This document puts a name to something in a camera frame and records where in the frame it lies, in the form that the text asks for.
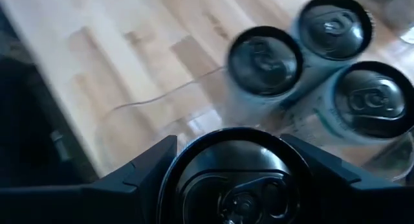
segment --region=can lid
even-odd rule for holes
[[[357,132],[380,138],[403,134],[393,126],[406,118],[406,99],[389,76],[351,71],[338,82],[335,102],[339,114]]]
[[[228,55],[228,70],[244,90],[275,96],[298,81],[301,61],[299,48],[289,35],[276,28],[257,27],[235,41]]]
[[[353,0],[312,0],[302,10],[299,34],[313,53],[346,60],[366,49],[372,38],[367,12]]]

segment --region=can rim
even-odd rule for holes
[[[229,140],[245,140],[267,148],[279,158],[284,159],[294,179],[297,180],[301,206],[299,214],[307,214],[307,208],[314,206],[315,191],[313,176],[310,168],[303,157],[284,140],[275,137],[267,132],[258,129],[238,127],[220,129],[208,133],[192,142],[182,153],[172,162],[166,172],[160,187],[157,204],[157,223],[171,223],[173,204],[175,199],[175,187],[178,184],[181,173],[200,152],[217,143]]]
[[[375,34],[375,23],[373,21],[372,14],[368,12],[358,1],[355,0],[310,0],[300,11],[299,19],[298,19],[298,26],[299,29],[303,27],[303,14],[308,11],[309,9],[320,6],[320,5],[332,5],[334,4],[337,7],[352,10],[361,20],[361,26],[362,29],[364,29],[364,39],[362,41],[361,47],[351,54],[350,56],[346,58],[332,58],[320,53],[317,53],[309,48],[309,46],[306,43],[302,43],[304,47],[306,47],[310,52],[317,54],[318,56],[321,56],[322,58],[332,60],[332,61],[345,61],[350,60],[357,55],[363,53],[363,51],[368,48],[370,43],[372,42]]]
[[[252,89],[251,87],[248,87],[247,85],[245,85],[243,82],[240,81],[238,76],[235,76],[236,68],[233,66],[233,63],[231,63],[230,57],[234,54],[234,51],[236,50],[238,46],[240,46],[242,43],[244,43],[248,39],[255,37],[255,36],[270,37],[270,38],[278,39],[281,42],[283,42],[290,50],[292,50],[292,52],[295,55],[296,65],[297,65],[294,83],[292,84],[292,86],[286,88],[282,92],[272,93],[272,94],[261,94],[260,91],[258,91],[257,89]],[[226,64],[227,64],[228,72],[230,73],[231,77],[234,79],[236,84],[239,87],[241,87],[243,90],[249,93],[252,93],[253,95],[257,95],[257,96],[276,97],[276,96],[284,95],[285,93],[293,90],[296,84],[298,84],[301,78],[301,75],[302,75],[302,71],[303,71],[303,55],[302,55],[299,45],[284,30],[281,30],[276,27],[271,27],[271,26],[253,27],[240,33],[240,35],[238,35],[235,38],[235,40],[233,40],[232,46],[230,47],[230,50],[228,51],[226,59],[227,59]]]
[[[398,69],[394,68],[391,65],[388,65],[386,63],[382,63],[382,62],[375,62],[375,61],[364,61],[364,62],[357,62],[355,64],[353,64],[352,66],[348,67],[346,70],[344,70],[341,75],[339,75],[338,79],[336,79],[336,81],[333,84],[334,89],[332,90],[332,96],[331,96],[331,100],[334,104],[335,109],[338,109],[335,100],[335,91],[338,89],[338,86],[340,84],[340,81],[350,72],[353,71],[357,71],[357,70],[365,70],[365,71],[374,71],[377,73],[380,73],[384,76],[388,76],[391,79],[393,79],[395,81],[395,83],[397,83],[397,85],[400,87],[402,94],[404,96],[404,100],[406,101],[406,115],[404,118],[398,119],[396,120],[397,123],[395,124],[397,129],[397,133],[396,135],[393,135],[392,137],[379,137],[377,135],[370,135],[367,133],[362,133],[359,131],[356,131],[352,128],[352,126],[350,126],[345,119],[341,116],[338,115],[342,121],[349,126],[349,128],[351,129],[351,131],[359,134],[359,135],[363,135],[366,137],[373,137],[376,139],[394,139],[395,137],[399,137],[403,134],[406,134],[407,132],[409,132],[410,130],[413,129],[414,127],[414,96],[412,95],[414,93],[414,87],[411,84],[411,82],[408,80],[408,78],[402,73],[400,72]]]

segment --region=butcher block countertop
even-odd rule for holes
[[[219,85],[193,81],[225,65],[240,32],[257,25],[289,29],[309,0],[1,1],[104,176],[163,132],[174,133],[168,128],[185,133],[178,133],[181,140],[214,129],[219,116],[209,105]],[[374,13],[380,9],[359,1]],[[414,51],[379,19],[376,38],[360,59],[389,63],[414,78]],[[146,105],[126,107],[140,102]]]

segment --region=glass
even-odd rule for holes
[[[217,69],[163,96],[110,112],[96,133],[102,146],[100,157],[107,162],[107,170],[115,170],[168,135],[178,137],[179,152],[198,137],[222,128],[250,126],[277,135],[283,112],[275,106],[273,101],[245,96],[229,81],[226,69]],[[413,166],[411,142],[407,135],[385,148],[338,148],[331,153],[395,180]]]

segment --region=wooden table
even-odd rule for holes
[[[117,107],[162,96],[222,67],[236,35],[256,25],[288,29],[308,0],[1,1],[103,176],[150,147],[166,126],[178,125],[185,138],[219,125],[214,109],[196,116],[219,88],[193,84],[144,106]],[[411,47],[379,21],[376,34],[361,60],[390,63],[414,78]]]

